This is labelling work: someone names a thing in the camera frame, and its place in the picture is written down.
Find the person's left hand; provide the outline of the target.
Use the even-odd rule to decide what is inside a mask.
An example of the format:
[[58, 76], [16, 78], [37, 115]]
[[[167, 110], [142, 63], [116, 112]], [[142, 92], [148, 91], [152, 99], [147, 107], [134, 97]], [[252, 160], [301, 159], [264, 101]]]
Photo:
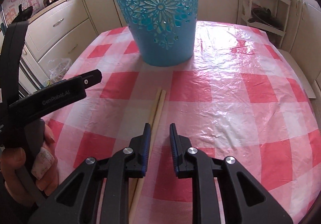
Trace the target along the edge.
[[[46, 149], [54, 158], [50, 168], [46, 169], [45, 163], [37, 163], [37, 169], [42, 169], [44, 175], [36, 180], [35, 185], [39, 191], [50, 195], [58, 186], [57, 157], [55, 155], [56, 142], [52, 129], [45, 125], [43, 148]], [[4, 185], [9, 195], [18, 203], [30, 207], [36, 199], [22, 185], [16, 175], [16, 170], [25, 164], [25, 152], [22, 148], [6, 148], [1, 156], [1, 173], [5, 180]]]

